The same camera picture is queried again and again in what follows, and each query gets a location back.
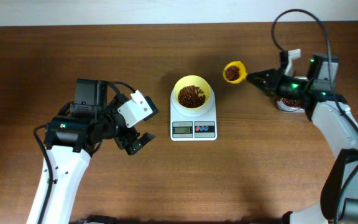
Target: white bracket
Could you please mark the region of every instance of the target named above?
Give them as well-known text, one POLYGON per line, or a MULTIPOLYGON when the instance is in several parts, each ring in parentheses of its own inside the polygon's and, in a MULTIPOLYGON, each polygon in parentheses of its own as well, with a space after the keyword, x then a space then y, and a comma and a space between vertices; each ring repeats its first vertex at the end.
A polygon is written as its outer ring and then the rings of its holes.
POLYGON ((153 113, 151 107, 139 90, 132 93, 131 97, 131 100, 125 102, 118 108, 118 113, 124 117, 128 128, 131 128, 153 113))
POLYGON ((293 77, 293 65, 292 61, 301 57, 301 49, 289 50, 288 51, 288 65, 285 69, 284 75, 293 77))

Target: scale display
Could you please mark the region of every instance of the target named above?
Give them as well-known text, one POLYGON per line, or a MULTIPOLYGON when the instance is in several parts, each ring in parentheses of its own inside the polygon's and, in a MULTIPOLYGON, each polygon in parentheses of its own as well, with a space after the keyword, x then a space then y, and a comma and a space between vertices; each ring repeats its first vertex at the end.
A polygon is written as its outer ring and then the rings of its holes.
POLYGON ((174 134, 191 134, 191 127, 174 127, 174 134))

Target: yellow scoop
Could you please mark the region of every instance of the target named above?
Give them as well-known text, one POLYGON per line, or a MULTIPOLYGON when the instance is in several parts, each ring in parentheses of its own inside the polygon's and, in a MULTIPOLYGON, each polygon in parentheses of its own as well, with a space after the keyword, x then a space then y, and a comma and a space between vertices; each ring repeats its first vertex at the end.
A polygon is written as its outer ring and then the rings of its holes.
POLYGON ((247 75, 248 74, 247 74, 246 67, 241 62, 230 62, 228 65, 226 65, 226 67, 224 67, 224 70, 223 70, 223 78, 228 83, 232 83, 232 84, 237 84, 237 83, 242 82, 243 80, 246 79, 247 75), (233 80, 233 81, 228 80, 227 77, 226 77, 226 70, 231 66, 235 66, 235 67, 239 68, 239 78, 236 79, 236 80, 233 80))

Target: cable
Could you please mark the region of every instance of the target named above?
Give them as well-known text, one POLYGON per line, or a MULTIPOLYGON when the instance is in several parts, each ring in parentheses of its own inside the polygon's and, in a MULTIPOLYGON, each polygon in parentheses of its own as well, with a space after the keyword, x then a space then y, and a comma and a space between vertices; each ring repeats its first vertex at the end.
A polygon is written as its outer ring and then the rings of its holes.
POLYGON ((113 83, 113 84, 120 84, 120 85, 123 85, 123 86, 126 86, 126 87, 128 87, 128 89, 130 89, 132 92, 136 92, 136 90, 133 88, 133 87, 131 87, 130 85, 128 85, 128 84, 126 84, 126 83, 124 83, 124 82, 110 82, 110 83, 113 83))
POLYGON ((44 158, 45 158, 45 161, 46 161, 47 167, 48 167, 48 173, 49 173, 47 194, 45 195, 44 204, 42 205, 42 208, 41 208, 40 216, 39 216, 39 219, 38 219, 38 224, 41 224, 42 220, 44 219, 45 211, 47 209, 50 193, 52 191, 52 184, 53 184, 52 165, 50 165, 50 160, 49 160, 47 151, 45 150, 44 145, 42 144, 42 141, 38 137, 38 134, 37 134, 38 130, 40 130, 42 128, 46 128, 46 127, 47 127, 46 124, 44 124, 44 125, 41 125, 39 127, 36 127, 34 129, 34 131, 33 131, 35 140, 37 141, 38 145, 41 148, 42 154, 44 155, 44 158))
POLYGON ((68 103, 65 103, 64 106, 62 106, 62 108, 59 110, 59 112, 57 113, 57 115, 67 115, 70 112, 70 106, 71 104, 74 103, 74 101, 70 101, 68 103))
MULTIPOLYGON (((335 87, 333 87, 333 84, 332 84, 332 78, 331 78, 331 42, 329 40, 329 36, 328 36, 328 33, 327 33, 327 30, 324 26, 324 24, 315 16, 313 15, 312 13, 306 11, 306 10, 303 10, 303 9, 290 9, 290 10, 287 10, 283 13, 281 13, 273 22, 273 25, 272 25, 272 39, 273 39, 273 42, 274 44, 276 45, 276 47, 278 49, 280 49, 281 51, 285 51, 279 44, 278 42, 276 41, 276 38, 275 38, 275 25, 278 21, 278 19, 280 17, 282 17, 283 15, 289 13, 289 12, 302 12, 302 13, 305 13, 309 16, 311 16, 316 22, 317 24, 320 26, 321 30, 323 31, 323 34, 324 34, 324 37, 326 39, 326 47, 327 47, 327 55, 328 55, 328 78, 329 78, 329 87, 331 89, 331 92, 333 93, 333 96, 334 96, 334 102, 335 102, 335 105, 336 107, 338 108, 341 116, 345 117, 345 119, 349 122, 349 124, 353 127, 353 129, 356 131, 356 133, 358 134, 358 127, 357 125, 353 122, 353 120, 350 119, 350 117, 345 113, 345 111, 341 108, 341 105, 339 105, 339 102, 336 98, 336 93, 335 93, 335 87)), ((356 165, 356 167, 353 169, 353 171, 351 172, 351 174, 348 176, 348 178, 346 179, 344 185, 342 186, 341 190, 339 191, 339 200, 338 200, 338 206, 337 206, 337 209, 336 209, 336 213, 335 213, 335 217, 334 217, 334 223, 335 224, 338 224, 338 220, 339 220, 339 210, 341 209, 341 200, 344 196, 344 192, 346 191, 347 187, 349 186, 350 182, 352 181, 352 179, 354 178, 354 176, 356 176, 356 174, 358 173, 358 164, 356 165)))
POLYGON ((100 149, 100 147, 102 147, 103 142, 104 142, 104 139, 99 142, 98 146, 96 146, 96 148, 95 148, 94 151, 92 152, 92 155, 95 154, 95 153, 100 149))

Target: yellow bowl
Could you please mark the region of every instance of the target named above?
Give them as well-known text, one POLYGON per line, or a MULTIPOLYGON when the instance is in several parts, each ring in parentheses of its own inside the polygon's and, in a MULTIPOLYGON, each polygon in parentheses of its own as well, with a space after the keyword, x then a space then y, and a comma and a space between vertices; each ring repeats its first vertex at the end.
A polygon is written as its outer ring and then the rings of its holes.
POLYGON ((197 110, 197 109, 201 108, 202 106, 204 106, 206 104, 206 102, 209 100, 210 94, 211 94, 211 89, 209 87, 209 84, 205 81, 204 78, 201 78, 196 75, 188 75, 188 76, 185 76, 185 77, 179 79, 179 81, 175 84, 175 87, 173 87, 173 95, 175 96, 175 99, 178 102, 178 104, 186 109, 189 109, 189 110, 197 110), (190 86, 190 85, 199 87, 200 89, 202 89, 202 91, 204 92, 203 94, 205 95, 205 102, 197 108, 187 108, 185 106, 182 106, 178 100, 178 95, 179 95, 180 90, 183 87, 190 86))
POLYGON ((228 65, 226 65, 226 67, 224 67, 224 70, 223 70, 223 78, 228 82, 228 83, 232 83, 232 84, 237 84, 237 83, 240 83, 242 82, 243 80, 246 79, 247 77, 247 70, 246 70, 246 67, 244 66, 243 63, 241 62, 230 62, 228 65), (231 67, 231 66, 236 66, 238 68, 240 68, 239 70, 239 73, 240 73, 240 76, 238 79, 234 80, 234 81, 230 81, 226 78, 226 75, 225 75, 225 72, 226 70, 231 67))

